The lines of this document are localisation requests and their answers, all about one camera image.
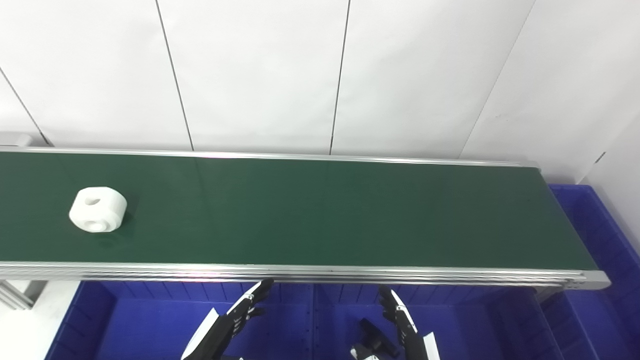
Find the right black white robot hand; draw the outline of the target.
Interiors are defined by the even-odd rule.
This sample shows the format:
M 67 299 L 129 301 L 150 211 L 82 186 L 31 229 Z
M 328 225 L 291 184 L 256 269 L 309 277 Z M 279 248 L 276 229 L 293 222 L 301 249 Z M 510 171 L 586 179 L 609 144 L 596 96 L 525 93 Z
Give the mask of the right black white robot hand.
M 378 295 L 382 316 L 395 326 L 405 359 L 440 360 L 435 334 L 420 335 L 409 308 L 398 294 L 388 285 L 379 285 Z M 400 355 L 399 347 L 370 320 L 362 318 L 359 328 L 363 331 L 362 340 L 350 348 L 350 355 L 355 360 L 382 360 L 384 356 L 395 359 Z

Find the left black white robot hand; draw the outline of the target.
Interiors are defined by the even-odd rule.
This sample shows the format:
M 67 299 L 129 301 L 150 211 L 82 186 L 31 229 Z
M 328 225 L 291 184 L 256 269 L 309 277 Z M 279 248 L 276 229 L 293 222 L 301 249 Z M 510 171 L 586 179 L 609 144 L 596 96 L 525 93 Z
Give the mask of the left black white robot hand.
M 231 340 L 242 332 L 247 321 L 261 316 L 265 309 L 258 303 L 268 298 L 274 285 L 271 278 L 250 287 L 225 313 L 212 308 L 190 337 L 181 360 L 221 360 Z

